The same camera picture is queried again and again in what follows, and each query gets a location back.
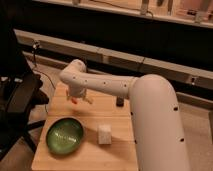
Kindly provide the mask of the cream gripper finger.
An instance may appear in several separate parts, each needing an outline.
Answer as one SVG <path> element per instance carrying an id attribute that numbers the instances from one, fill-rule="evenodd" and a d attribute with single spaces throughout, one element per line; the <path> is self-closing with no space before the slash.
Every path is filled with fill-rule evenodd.
<path id="1" fill-rule="evenodd" d="M 92 97 L 90 97 L 90 96 L 84 96 L 84 97 L 83 97 L 83 101 L 86 101 L 86 102 L 89 103 L 89 104 L 92 104 L 92 103 L 93 103 L 93 99 L 92 99 Z"/>

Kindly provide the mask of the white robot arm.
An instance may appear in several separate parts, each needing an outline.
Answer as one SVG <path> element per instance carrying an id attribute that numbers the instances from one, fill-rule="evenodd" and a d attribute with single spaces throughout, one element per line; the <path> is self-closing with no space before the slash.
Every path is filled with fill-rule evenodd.
<path id="1" fill-rule="evenodd" d="M 177 96 L 167 79 L 90 74 L 75 59 L 60 80 L 70 97 L 83 98 L 91 89 L 129 101 L 140 171 L 191 171 Z"/>

